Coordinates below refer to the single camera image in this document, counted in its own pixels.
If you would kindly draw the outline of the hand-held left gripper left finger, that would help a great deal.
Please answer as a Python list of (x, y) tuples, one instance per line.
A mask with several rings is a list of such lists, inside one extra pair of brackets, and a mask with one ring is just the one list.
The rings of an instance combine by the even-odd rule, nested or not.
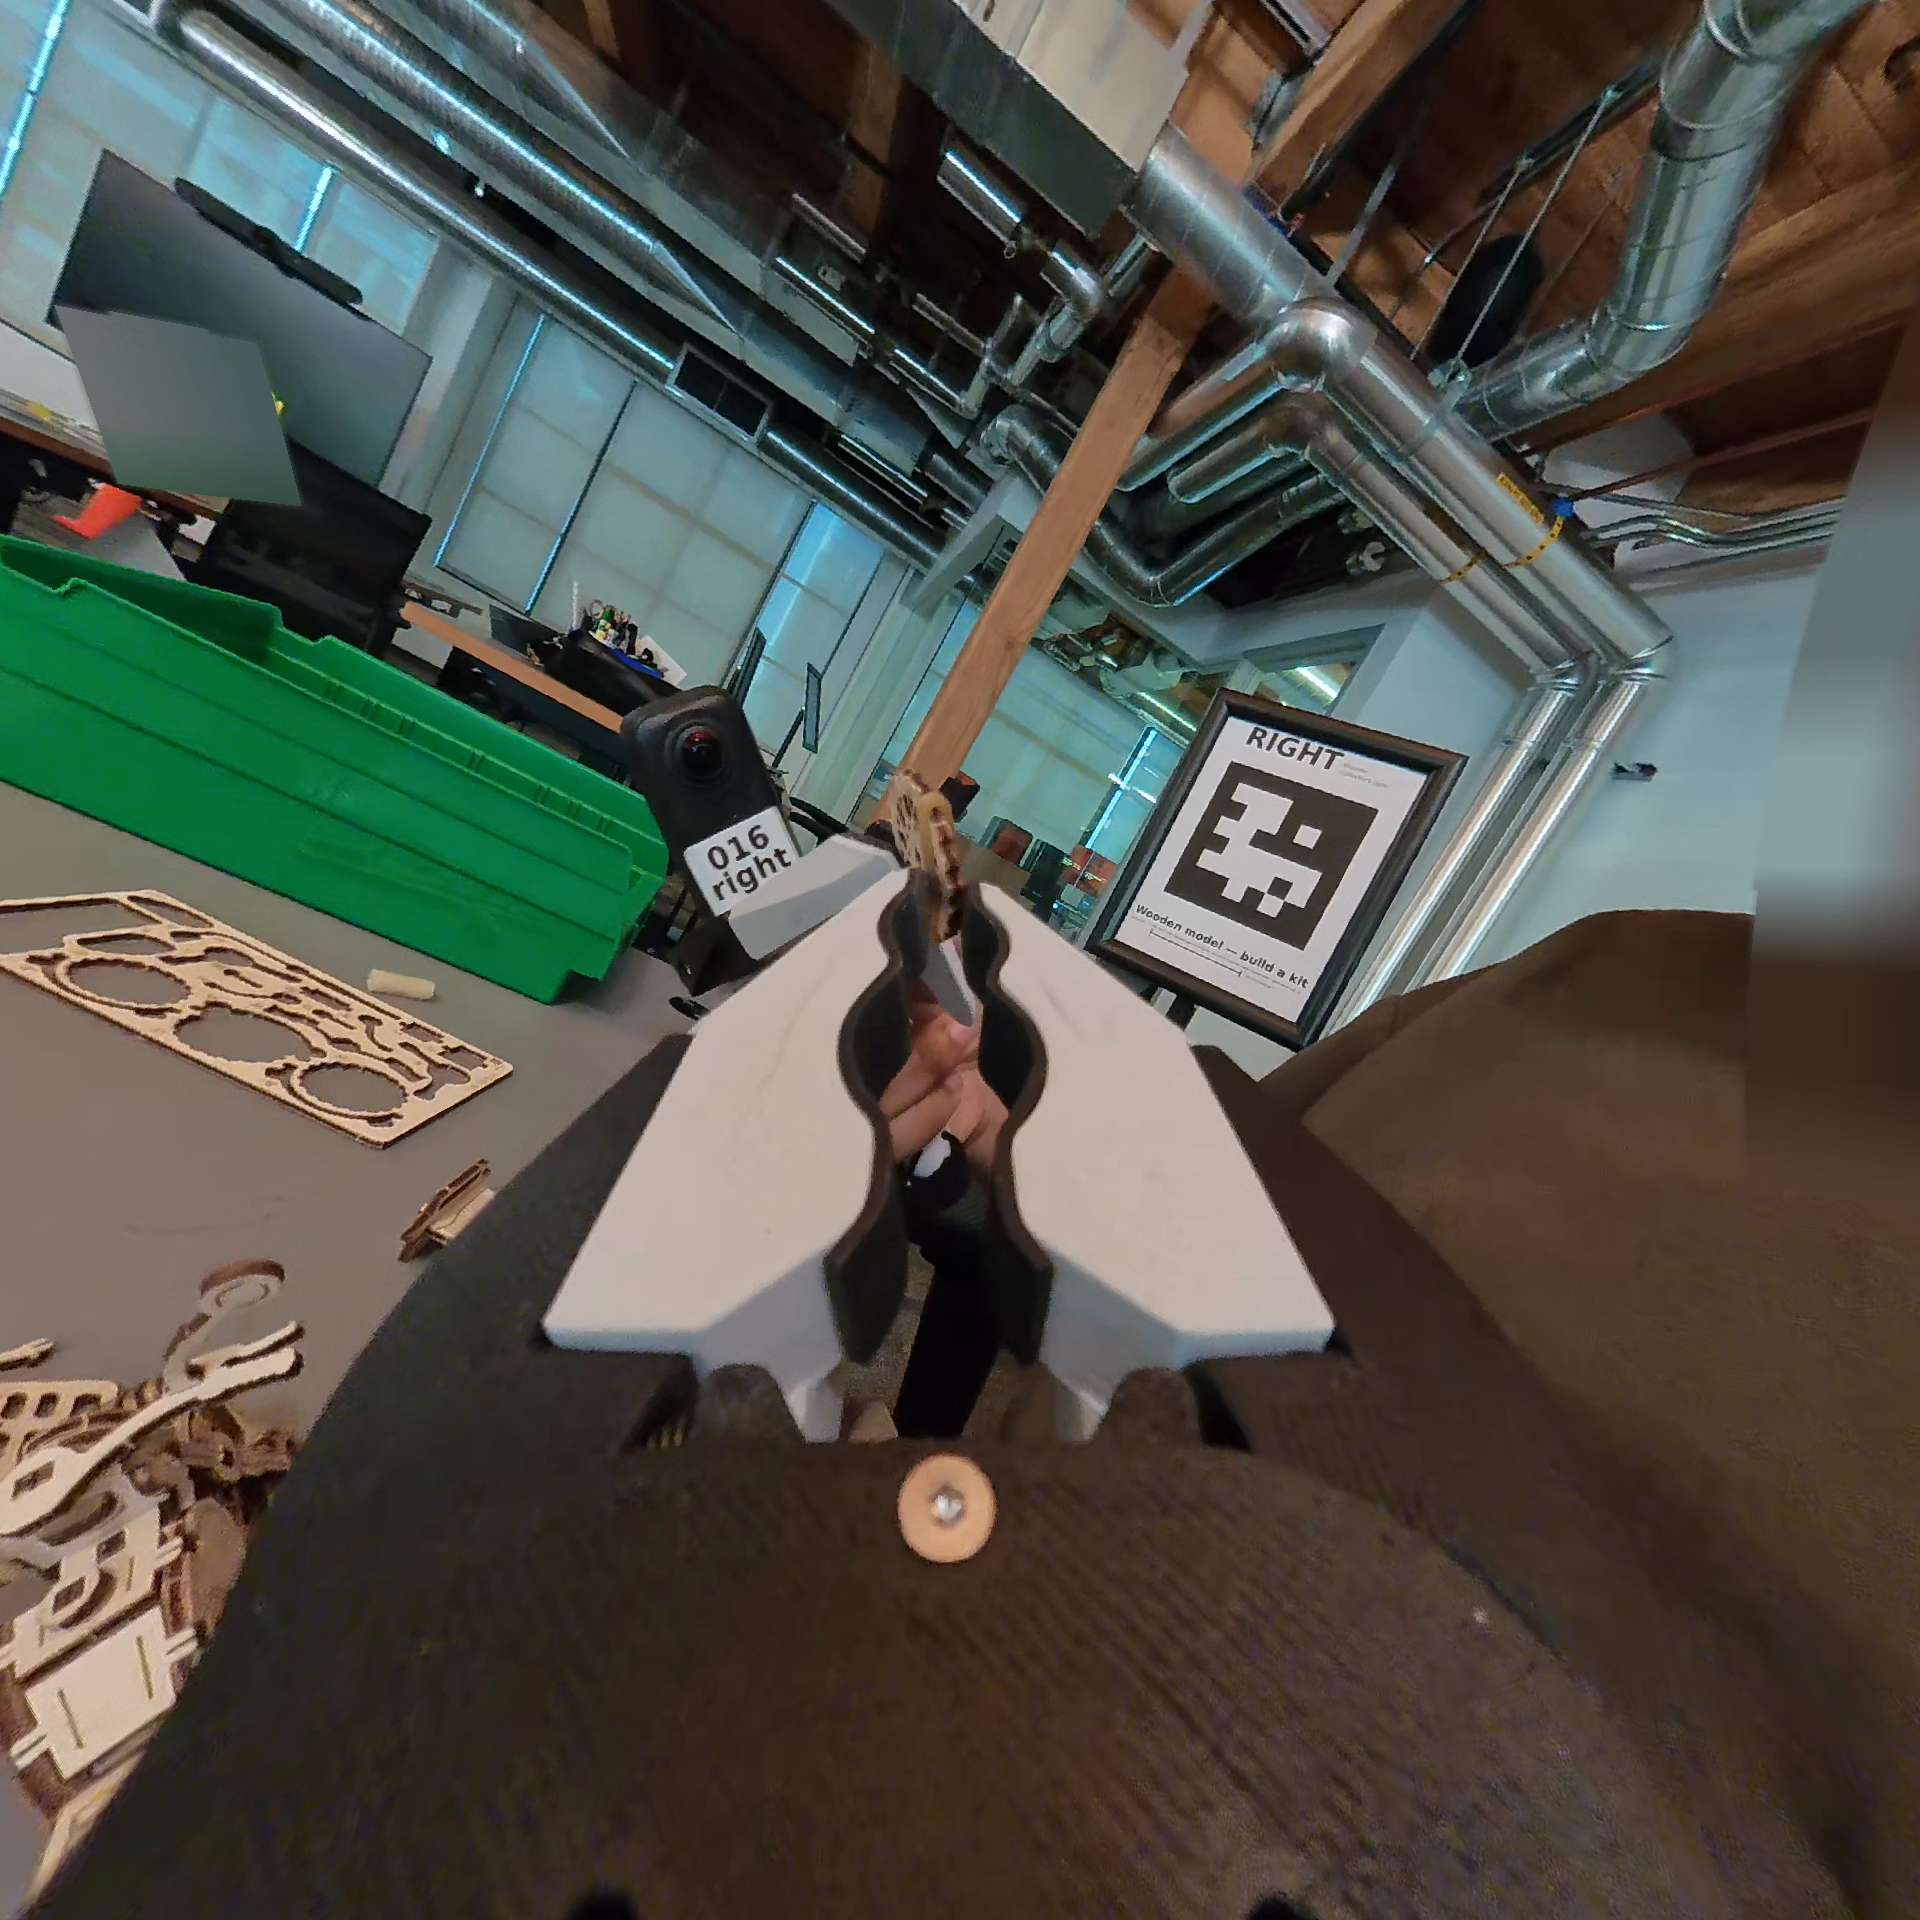
[(559, 1348), (765, 1369), (809, 1443), (905, 1299), (878, 1093), (912, 1052), (922, 880), (880, 876), (688, 1037), (541, 1334)]

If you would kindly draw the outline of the cluster of silver duct pipes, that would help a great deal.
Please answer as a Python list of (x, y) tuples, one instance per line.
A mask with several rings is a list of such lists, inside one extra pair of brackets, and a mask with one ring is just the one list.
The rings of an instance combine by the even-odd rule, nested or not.
[(1711, 311), (1735, 242), (1792, 97), (1816, 56), (1863, 3), (1701, 3), (1657, 73), (1657, 119), (1639, 175), (1617, 281), (1576, 324), (1504, 351), (1461, 387), (1412, 365), (1409, 351), (1311, 275), (1176, 122), (1151, 161), (1184, 177), (1190, 205), (1138, 205), (1125, 221), (1229, 311), (1251, 346), (1176, 416), (1146, 432), (1133, 477), (1172, 474), (1182, 454), (1229, 454), (1238, 425), (1283, 413), (1283, 447), (1311, 454), (1325, 483), (1418, 559), (1418, 535), (1454, 531), (1447, 589), (1518, 612), (1514, 653), (1542, 661), (1518, 720), (1530, 727), (1484, 774), (1470, 815), (1397, 904), (1368, 987), (1427, 987), (1477, 957), (1507, 900), (1597, 785), (1633, 727), (1668, 634), (1581, 541), (1565, 541), (1503, 442), (1666, 365)]

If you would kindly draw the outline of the small wooden gear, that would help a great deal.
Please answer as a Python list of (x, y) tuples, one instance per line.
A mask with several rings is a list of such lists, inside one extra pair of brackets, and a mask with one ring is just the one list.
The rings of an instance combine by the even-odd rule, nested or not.
[(946, 943), (963, 925), (963, 847), (946, 790), (915, 770), (895, 770), (887, 823), (901, 865), (930, 881), (926, 936)]

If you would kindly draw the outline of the empty wooden parts sheet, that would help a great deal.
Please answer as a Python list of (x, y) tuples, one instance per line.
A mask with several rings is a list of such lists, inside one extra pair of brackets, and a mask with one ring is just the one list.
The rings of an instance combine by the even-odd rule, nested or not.
[(376, 1151), (512, 1064), (161, 891), (3, 902), (3, 978)]

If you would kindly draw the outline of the short wooden workbench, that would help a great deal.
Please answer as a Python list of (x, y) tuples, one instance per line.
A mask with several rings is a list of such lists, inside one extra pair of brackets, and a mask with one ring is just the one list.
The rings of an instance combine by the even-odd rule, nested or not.
[(602, 732), (611, 732), (614, 737), (619, 736), (616, 711), (611, 711), (608, 707), (587, 698), (585, 692), (559, 683), (554, 676), (541, 672), (536, 662), (521, 661), (519, 653), (495, 647), (488, 638), (468, 634), (456, 621), (444, 618), (440, 612), (409, 600), (409, 606), (400, 606), (400, 621), (415, 634), (444, 643), (444, 649), (479, 662), (487, 672), (495, 672), (529, 692), (540, 692), (553, 707), (573, 711), (578, 720), (585, 720), (587, 727), (596, 727)]

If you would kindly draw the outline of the rectangular metal air duct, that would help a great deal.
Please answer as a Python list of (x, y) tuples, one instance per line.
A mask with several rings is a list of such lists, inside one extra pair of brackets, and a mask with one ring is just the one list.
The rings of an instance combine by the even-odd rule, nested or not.
[(1094, 237), (1138, 205), (1190, 205), (1151, 161), (1214, 20), (1251, 26), (1271, 61), (1317, 60), (1306, 3), (832, 3), (976, 158)]

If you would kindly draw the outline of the black framed tag sign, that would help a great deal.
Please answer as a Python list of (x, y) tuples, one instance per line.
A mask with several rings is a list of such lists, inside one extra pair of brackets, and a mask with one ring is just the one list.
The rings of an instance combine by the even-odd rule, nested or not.
[(1214, 692), (1087, 953), (1293, 1052), (1317, 1043), (1465, 755)]

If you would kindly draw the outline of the black organizer bag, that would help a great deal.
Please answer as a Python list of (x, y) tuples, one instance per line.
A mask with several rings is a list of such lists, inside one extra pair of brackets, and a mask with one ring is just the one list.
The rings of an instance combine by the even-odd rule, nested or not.
[(568, 631), (553, 634), (541, 626), (521, 647), (553, 676), (559, 676), (559, 662), (608, 661), (671, 685), (684, 679), (684, 666), (671, 661), (655, 638), (642, 634), (628, 612), (603, 597), (578, 606)]

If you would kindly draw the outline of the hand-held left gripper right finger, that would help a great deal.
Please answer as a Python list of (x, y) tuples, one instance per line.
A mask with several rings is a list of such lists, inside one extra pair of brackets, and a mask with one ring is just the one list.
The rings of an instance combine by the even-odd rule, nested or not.
[(1184, 1032), (999, 890), (963, 891), (956, 947), (1001, 1101), (990, 1303), (1059, 1430), (1138, 1371), (1320, 1355), (1333, 1306)]

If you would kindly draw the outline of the green plastic bin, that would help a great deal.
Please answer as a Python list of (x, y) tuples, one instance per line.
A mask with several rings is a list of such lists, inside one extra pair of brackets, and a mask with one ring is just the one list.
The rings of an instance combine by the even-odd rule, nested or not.
[(666, 880), (628, 787), (269, 606), (3, 538), (3, 781), (553, 1004)]

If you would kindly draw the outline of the wooden support post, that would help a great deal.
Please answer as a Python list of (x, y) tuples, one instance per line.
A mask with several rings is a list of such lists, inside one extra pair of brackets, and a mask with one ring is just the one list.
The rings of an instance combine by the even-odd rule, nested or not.
[(1180, 267), (1161, 278), (906, 741), (905, 774), (940, 787), (963, 770), (1208, 313), (1210, 293), (1201, 281)]

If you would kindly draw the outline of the person's right hand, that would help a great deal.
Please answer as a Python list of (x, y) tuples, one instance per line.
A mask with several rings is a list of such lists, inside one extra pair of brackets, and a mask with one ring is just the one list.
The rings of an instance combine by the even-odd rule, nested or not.
[(906, 1004), (906, 1057), (878, 1093), (899, 1165), (917, 1165), (936, 1139), (950, 1139), (990, 1181), (1004, 1104), (980, 1070), (980, 1027), (967, 1027), (936, 1001)]

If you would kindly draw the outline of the grey desk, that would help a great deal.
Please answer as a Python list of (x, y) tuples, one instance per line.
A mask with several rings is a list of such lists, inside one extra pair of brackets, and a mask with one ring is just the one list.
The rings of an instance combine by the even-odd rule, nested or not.
[[(700, 1914), (719, 1869), (670, 1862), (684, 1813), (677, 1677), (700, 1582), (693, 1496), (742, 1519), (799, 1446), (642, 1450), (700, 1398), (677, 1355), (560, 1351), (541, 1319), (683, 1061), (680, 980), (619, 953), (540, 1004), (437, 965), (425, 1024), (512, 1078), (393, 1147), (3, 978), (3, 1334), (61, 1355), (138, 1344), (161, 1374), (224, 1263), (274, 1263), (299, 1323), (272, 1400), (315, 1416), (228, 1606), (65, 1872), (27, 1918), (573, 1918), (596, 1886)], [(400, 1263), (471, 1164), (492, 1204)]]

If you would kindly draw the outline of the ribbed wooden part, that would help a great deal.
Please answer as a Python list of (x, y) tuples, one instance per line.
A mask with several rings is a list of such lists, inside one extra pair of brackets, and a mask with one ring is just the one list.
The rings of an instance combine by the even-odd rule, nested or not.
[(492, 1204), (492, 1165), (471, 1164), (444, 1189), (437, 1189), (398, 1238), (398, 1261), (412, 1263), (448, 1248), (462, 1228)]

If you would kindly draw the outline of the wooden motorcycle model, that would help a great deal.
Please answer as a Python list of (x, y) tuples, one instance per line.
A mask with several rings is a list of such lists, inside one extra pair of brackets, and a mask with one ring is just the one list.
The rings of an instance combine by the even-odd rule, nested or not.
[(3, 1547), (48, 1579), (3, 1624), (3, 1750), (44, 1829), (79, 1829), (173, 1710), (299, 1454), (238, 1406), (181, 1416)]

